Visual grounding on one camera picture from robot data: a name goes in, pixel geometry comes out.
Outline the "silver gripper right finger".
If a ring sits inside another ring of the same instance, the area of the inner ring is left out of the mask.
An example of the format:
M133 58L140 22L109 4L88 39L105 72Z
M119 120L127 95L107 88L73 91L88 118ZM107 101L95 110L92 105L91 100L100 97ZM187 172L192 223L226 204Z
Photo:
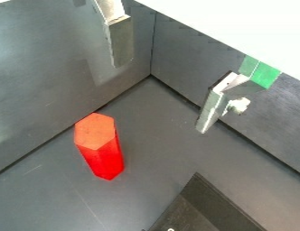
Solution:
M205 134L231 111L242 115L251 105L248 95L268 90L282 71L247 56L238 72L230 71L212 85L197 118L196 129Z

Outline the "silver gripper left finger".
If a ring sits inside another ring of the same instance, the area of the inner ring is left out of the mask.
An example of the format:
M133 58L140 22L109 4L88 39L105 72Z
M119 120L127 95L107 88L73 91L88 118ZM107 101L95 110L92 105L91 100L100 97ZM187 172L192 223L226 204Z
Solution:
M133 60L133 21L125 12L123 0L93 0L104 19L113 66L120 68Z

